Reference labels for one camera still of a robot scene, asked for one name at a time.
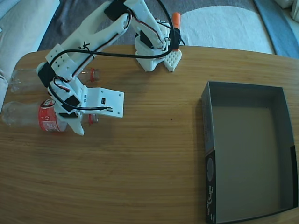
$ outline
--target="wire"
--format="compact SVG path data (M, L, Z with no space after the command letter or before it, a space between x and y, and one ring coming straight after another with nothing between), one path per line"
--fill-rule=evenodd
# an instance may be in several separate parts
M170 29L171 29L171 37L170 39L173 40L171 41L171 44L170 44L170 47L168 49L167 52L164 52L162 54L159 54L159 55L154 55L154 56L141 56L141 55L129 55L129 54L115 54L115 53L106 53L106 52L98 52L98 51L89 51L89 50L82 50L82 49L69 49L69 50L64 50L60 53L58 53L55 57L53 57L52 61L50 62L50 68L52 67L53 63L63 54L66 54L66 53L85 53L85 54L89 54L88 58L76 69L78 70L84 63L87 62L87 60L89 60L89 58L93 55L102 55L102 56L110 56L110 57L128 57L128 58L140 58L140 59L156 59L156 58L161 58L161 57L164 57L164 56L167 56L168 54L170 54L173 50L173 46L174 46L174 43L175 43L175 29L173 27L173 24L172 24L172 20L171 20L171 17L165 7L165 5L162 3L161 0L156 0L158 2L158 4L161 6L162 10L164 11L168 21L169 21L169 24L170 24ZM78 107L78 106L73 106L71 104L68 104L66 103L63 99L61 99L56 93L55 91L53 90L52 86L49 85L48 86L49 88L49 91L51 92L51 94L60 102L62 103L62 105L65 105L65 106L68 106L74 110L80 110L80 111L97 111L97 110L107 110L107 109L110 109L112 110L111 107Z
M146 26L146 27L149 28L151 31L153 31L153 32L157 35L157 37L159 38L159 41L160 41L161 43L163 43L162 40L161 40L161 38L160 38L160 36L159 36L159 34L158 34L158 32L157 32L154 28L150 27L150 26L149 26L148 24L146 24L145 22L142 22L142 21L138 20L134 14L133 14L133 17L134 17L134 19L135 19L138 23L140 23L140 24Z
M110 106L99 106L99 107L79 107L79 106L74 106L74 105L70 105L68 103L66 103L63 99L61 99L53 90L52 86L49 85L48 86L51 94L60 102L62 103L62 105L68 106L74 110L79 110L79 111L102 111L102 110L107 110L107 109L111 109L112 107Z
M170 27L167 26L167 25L164 24L164 23L161 23L161 22L157 22L157 23L159 23L160 25L162 25L162 26L167 27L168 29L170 29ZM181 42L183 43L183 45L186 45L185 42L183 41L182 37L181 37L181 34L180 34L177 30L175 30L175 32L178 33L178 34L180 35Z
M53 83L54 83L55 86L57 86L58 88L60 88L60 89L62 89L62 90L65 90L66 92L70 92L70 91L71 91L69 88L66 88L65 86L58 85L58 84L55 82L56 79L59 79L59 77L55 77L55 78L53 79Z
M183 45L186 45L185 42L183 41L183 39L181 39L181 42L183 43Z

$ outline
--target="white sofa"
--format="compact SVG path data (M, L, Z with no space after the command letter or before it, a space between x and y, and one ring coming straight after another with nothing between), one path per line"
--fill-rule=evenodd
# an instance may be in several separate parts
M15 65L35 52L59 0L0 0L0 111Z

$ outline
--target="gray fabric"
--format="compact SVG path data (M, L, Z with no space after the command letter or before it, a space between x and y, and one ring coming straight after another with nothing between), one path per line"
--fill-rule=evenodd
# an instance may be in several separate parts
M81 24L93 10L106 0L60 0L53 20L43 38L39 50L52 49L57 43L63 41ZM166 17L155 0L145 0L155 18ZM185 13L197 8L208 6L235 6L256 12L253 0L163 0L169 13ZM99 27L107 27L109 21L102 23ZM130 29L124 36L116 41L116 44L134 44L134 31Z
M299 45L280 6L273 0L254 0L277 55L299 58Z

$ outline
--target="open box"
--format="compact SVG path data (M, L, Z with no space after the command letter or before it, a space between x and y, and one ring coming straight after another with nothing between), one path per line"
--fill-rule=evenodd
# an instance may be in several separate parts
M240 222L298 207L296 151L283 89L208 82L202 109L206 221Z

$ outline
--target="white fabric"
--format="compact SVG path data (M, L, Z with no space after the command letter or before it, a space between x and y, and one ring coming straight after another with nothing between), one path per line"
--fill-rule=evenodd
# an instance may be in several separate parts
M277 2L277 4L280 5L280 7L282 8L288 8L288 7L291 7L294 0L274 0Z
M58 5L59 0L21 0L0 20L1 77L9 82L19 59L37 51ZM6 89L0 85L0 110Z
M293 18L293 20L299 22L299 1L295 0L293 7L292 7L292 11L291 11L291 17Z
M0 0L0 19L20 0Z
M261 17L243 8L214 6L187 12L181 33L187 45L274 54Z

